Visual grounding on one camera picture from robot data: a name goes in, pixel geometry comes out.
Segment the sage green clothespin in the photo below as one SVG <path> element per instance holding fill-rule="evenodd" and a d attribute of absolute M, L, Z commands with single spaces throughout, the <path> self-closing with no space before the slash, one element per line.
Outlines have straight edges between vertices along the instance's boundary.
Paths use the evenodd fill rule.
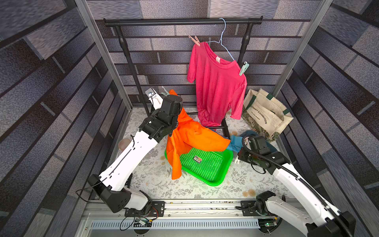
<path fill-rule="evenodd" d="M 162 89 L 163 89 L 162 95 L 165 95 L 165 96 L 170 95 L 170 93 L 165 89 L 164 86 L 162 86 Z"/>

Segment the orange t-shirt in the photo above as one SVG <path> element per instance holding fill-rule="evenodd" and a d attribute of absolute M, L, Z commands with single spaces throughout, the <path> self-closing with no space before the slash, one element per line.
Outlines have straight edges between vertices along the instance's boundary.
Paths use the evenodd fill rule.
<path fill-rule="evenodd" d="M 194 121 L 184 109 L 178 116 L 178 126 L 168 137 L 166 155 L 172 166 L 171 178 L 182 176 L 180 155 L 187 154 L 192 148 L 206 152 L 222 152 L 227 149 L 230 140 Z"/>

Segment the pink t-shirt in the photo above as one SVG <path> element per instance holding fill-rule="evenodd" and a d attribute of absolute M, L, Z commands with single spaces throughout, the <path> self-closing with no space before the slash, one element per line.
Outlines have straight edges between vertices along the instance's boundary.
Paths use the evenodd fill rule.
<path fill-rule="evenodd" d="M 187 80 L 195 84 L 196 106 L 203 126 L 218 126 L 226 113 L 241 119 L 247 79 L 236 61 L 224 60 L 209 44 L 195 44 L 191 51 Z"/>

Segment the dusty pink clothespin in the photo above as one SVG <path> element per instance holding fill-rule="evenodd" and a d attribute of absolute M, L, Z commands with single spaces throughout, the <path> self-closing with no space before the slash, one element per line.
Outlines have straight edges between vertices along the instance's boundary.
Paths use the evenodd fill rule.
<path fill-rule="evenodd" d="M 192 40 L 192 42 L 193 42 L 195 45 L 200 46 L 200 41 L 199 41 L 199 39 L 198 39 L 197 36 L 195 36 L 195 37 L 189 36 L 189 38 Z"/>

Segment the mint green clothespin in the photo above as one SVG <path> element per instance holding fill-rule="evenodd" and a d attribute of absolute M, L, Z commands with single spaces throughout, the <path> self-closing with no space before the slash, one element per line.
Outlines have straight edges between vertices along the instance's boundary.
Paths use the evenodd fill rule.
<path fill-rule="evenodd" d="M 241 68 L 240 68 L 239 75 L 242 76 L 247 71 L 247 69 L 249 68 L 249 66 L 250 66 L 250 64 L 245 61 L 243 63 L 243 65 L 241 66 Z"/>

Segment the light blue wire hanger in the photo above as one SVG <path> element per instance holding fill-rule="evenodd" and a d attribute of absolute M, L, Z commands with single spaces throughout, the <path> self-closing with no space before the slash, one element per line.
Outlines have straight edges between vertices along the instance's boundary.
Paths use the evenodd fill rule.
<path fill-rule="evenodd" d="M 217 43 L 219 45 L 221 45 L 225 50 L 226 52 L 229 54 L 229 56 L 232 58 L 233 61 L 235 61 L 234 57 L 232 56 L 232 54 L 230 53 L 230 51 L 227 49 L 227 47 L 223 44 L 223 35 L 224 35 L 224 32 L 226 30 L 226 27 L 227 27 L 227 23 L 226 23 L 226 20 L 224 18 L 219 18 L 220 20 L 223 21 L 224 23 L 224 29 L 221 33 L 221 36 L 220 36 L 220 39 L 218 41 L 215 41 L 215 40 L 209 40 L 207 41 L 206 43 Z"/>

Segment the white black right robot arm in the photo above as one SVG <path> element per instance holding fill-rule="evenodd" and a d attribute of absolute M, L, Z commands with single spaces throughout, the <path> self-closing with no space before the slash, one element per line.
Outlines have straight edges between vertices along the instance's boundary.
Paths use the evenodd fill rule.
<path fill-rule="evenodd" d="M 284 197 L 271 191 L 256 196 L 254 203 L 242 204 L 244 215 L 279 217 L 302 232 L 306 237 L 352 237 L 356 220 L 349 212 L 341 212 L 322 197 L 296 171 L 290 160 L 281 152 L 272 152 L 264 137 L 244 136 L 238 158 L 259 166 L 264 173 L 277 178 L 294 195 L 305 211 L 293 207 Z"/>

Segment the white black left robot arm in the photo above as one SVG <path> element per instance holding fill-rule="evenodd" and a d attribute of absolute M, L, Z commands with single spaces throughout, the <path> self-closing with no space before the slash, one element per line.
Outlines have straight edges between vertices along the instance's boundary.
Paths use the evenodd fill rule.
<path fill-rule="evenodd" d="M 124 208 L 149 212 L 151 198 L 142 191 L 134 192 L 126 188 L 126 182 L 142 159 L 163 138 L 172 135 L 178 126 L 178 116 L 183 108 L 183 100 L 176 95 L 163 98 L 159 108 L 144 119 L 132 141 L 121 155 L 101 174 L 93 174 L 88 183 L 100 199 L 113 212 Z"/>

